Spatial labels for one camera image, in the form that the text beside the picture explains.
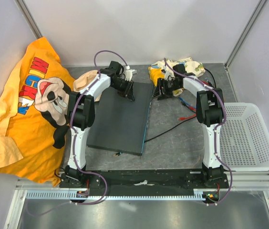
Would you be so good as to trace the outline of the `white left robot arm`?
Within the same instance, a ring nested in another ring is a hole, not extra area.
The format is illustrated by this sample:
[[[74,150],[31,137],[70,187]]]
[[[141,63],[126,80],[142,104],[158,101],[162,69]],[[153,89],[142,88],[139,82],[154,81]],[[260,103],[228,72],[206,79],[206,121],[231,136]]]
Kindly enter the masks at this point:
[[[69,95],[67,116],[71,128],[71,151],[68,164],[64,169],[75,187],[86,184],[86,175],[82,173],[85,165],[85,149],[90,127],[95,120],[94,102],[108,87],[117,90],[118,94],[131,101],[135,100],[132,76],[136,73],[129,65],[111,61],[107,68],[99,70],[92,81],[79,92]]]

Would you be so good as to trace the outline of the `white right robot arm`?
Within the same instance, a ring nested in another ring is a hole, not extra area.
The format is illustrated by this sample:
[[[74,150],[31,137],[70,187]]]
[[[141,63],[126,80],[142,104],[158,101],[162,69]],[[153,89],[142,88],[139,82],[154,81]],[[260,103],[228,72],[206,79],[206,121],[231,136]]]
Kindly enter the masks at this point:
[[[222,90],[205,84],[194,73],[188,73],[182,63],[173,67],[167,64],[162,68],[153,66],[150,77],[155,83],[154,97],[158,100],[173,97],[173,91],[179,89],[185,89],[196,97],[194,110],[204,134],[203,165],[207,169],[221,167],[220,129],[227,118]]]

